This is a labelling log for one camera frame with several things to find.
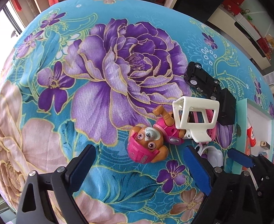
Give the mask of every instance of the open box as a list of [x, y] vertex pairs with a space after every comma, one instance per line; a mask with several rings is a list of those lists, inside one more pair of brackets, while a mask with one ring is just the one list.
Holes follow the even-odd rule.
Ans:
[[[247, 138], [247, 117], [256, 139], [256, 145], [251, 147], [251, 154], [257, 156], [261, 152], [266, 152], [267, 158], [272, 160], [274, 154], [274, 118], [262, 107], [250, 99], [242, 99], [236, 103], [237, 124], [241, 128], [241, 136], [236, 138], [235, 149], [245, 152]], [[270, 150], [265, 150], [260, 146], [261, 141], [266, 141], [270, 145]], [[232, 173], [240, 174], [242, 166], [233, 162]]]

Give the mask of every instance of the red and white bottle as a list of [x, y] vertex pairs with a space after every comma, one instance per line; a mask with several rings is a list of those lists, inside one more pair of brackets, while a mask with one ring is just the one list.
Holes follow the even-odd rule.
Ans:
[[251, 123], [250, 123], [248, 118], [247, 118], [247, 136], [248, 136], [249, 141], [250, 141], [250, 146], [254, 147], [255, 144], [256, 144], [256, 139], [255, 139], [255, 136], [254, 136], [253, 128], [252, 128]]

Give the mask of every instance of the metal screw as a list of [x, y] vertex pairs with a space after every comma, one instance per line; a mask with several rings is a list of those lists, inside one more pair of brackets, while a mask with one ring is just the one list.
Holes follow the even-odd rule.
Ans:
[[62, 173], [65, 170], [65, 167], [61, 166], [57, 169], [57, 172]]
[[36, 171], [34, 171], [34, 170], [32, 170], [32, 171], [29, 172], [29, 176], [30, 177], [35, 176], [35, 174], [36, 174]]
[[222, 173], [222, 168], [220, 167], [215, 167], [214, 170], [216, 173]]
[[250, 176], [250, 173], [248, 171], [244, 171], [243, 174], [247, 177]]

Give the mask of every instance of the blue floral fabric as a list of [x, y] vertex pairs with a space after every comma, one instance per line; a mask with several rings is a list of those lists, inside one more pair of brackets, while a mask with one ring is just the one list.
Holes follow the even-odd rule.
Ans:
[[[0, 79], [2, 196], [17, 209], [30, 170], [66, 166], [92, 144], [95, 163], [74, 193], [90, 223], [190, 223], [203, 199], [183, 160], [195, 142], [169, 145], [168, 158], [154, 164], [135, 163], [126, 151], [129, 129], [153, 125], [157, 105], [170, 111], [182, 95], [201, 97], [182, 78], [190, 61], [274, 117], [271, 90], [250, 60], [189, 16], [139, 0], [67, 0], [42, 12]], [[209, 143], [223, 151], [228, 172], [236, 132], [217, 123]]]

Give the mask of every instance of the toy dog head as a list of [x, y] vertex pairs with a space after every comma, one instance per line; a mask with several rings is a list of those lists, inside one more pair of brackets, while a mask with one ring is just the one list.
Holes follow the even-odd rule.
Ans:
[[129, 132], [129, 157], [139, 163], [161, 161], [168, 155], [162, 133], [153, 127], [134, 126]]

